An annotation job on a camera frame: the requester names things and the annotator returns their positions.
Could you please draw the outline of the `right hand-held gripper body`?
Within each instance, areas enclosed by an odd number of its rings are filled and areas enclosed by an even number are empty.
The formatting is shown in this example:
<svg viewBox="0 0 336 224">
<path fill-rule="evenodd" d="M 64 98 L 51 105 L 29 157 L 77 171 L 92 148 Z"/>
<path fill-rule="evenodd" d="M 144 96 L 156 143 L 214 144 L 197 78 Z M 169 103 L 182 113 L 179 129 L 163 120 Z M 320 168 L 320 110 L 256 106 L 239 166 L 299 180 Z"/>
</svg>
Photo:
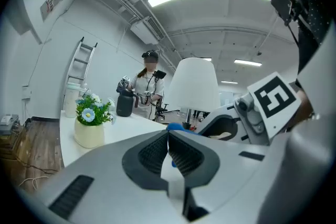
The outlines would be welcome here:
<svg viewBox="0 0 336 224">
<path fill-rule="evenodd" d="M 301 100 L 293 88 L 273 72 L 247 87 L 234 101 L 251 144 L 269 145 L 296 114 Z"/>
</svg>

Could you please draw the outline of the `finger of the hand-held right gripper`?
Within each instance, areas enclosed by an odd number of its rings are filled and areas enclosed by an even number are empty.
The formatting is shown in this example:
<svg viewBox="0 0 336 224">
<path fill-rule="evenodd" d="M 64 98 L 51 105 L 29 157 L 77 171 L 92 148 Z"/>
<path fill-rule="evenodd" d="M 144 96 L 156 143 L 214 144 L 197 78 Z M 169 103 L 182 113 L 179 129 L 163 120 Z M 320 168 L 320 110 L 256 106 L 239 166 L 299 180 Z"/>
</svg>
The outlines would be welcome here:
<svg viewBox="0 0 336 224">
<path fill-rule="evenodd" d="M 238 114 L 233 106 L 221 106 L 198 125 L 196 133 L 210 138 L 234 138 L 238 131 Z"/>
</svg>

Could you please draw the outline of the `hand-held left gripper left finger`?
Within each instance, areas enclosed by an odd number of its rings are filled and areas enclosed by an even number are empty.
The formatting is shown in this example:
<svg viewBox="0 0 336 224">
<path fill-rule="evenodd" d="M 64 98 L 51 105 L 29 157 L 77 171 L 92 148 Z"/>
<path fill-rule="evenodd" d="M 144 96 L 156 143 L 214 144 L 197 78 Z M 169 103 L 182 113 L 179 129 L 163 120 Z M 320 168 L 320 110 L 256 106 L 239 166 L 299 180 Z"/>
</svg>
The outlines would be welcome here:
<svg viewBox="0 0 336 224">
<path fill-rule="evenodd" d="M 167 132 L 97 147 L 41 187 L 36 198 L 64 223 L 183 223 L 161 177 Z"/>
</svg>

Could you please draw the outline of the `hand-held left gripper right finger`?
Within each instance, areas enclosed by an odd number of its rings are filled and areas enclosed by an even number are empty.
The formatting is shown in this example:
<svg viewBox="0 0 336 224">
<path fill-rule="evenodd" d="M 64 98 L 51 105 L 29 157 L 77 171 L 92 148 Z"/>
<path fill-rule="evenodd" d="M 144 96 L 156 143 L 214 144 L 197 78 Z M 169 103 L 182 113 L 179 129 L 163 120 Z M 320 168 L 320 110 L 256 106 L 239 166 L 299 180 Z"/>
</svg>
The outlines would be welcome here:
<svg viewBox="0 0 336 224">
<path fill-rule="evenodd" d="M 184 200 L 167 210 L 168 223 L 258 223 L 279 170 L 279 138 L 270 146 L 220 141 L 169 132 L 171 155 L 191 154 L 194 170 L 184 177 Z"/>
</svg>

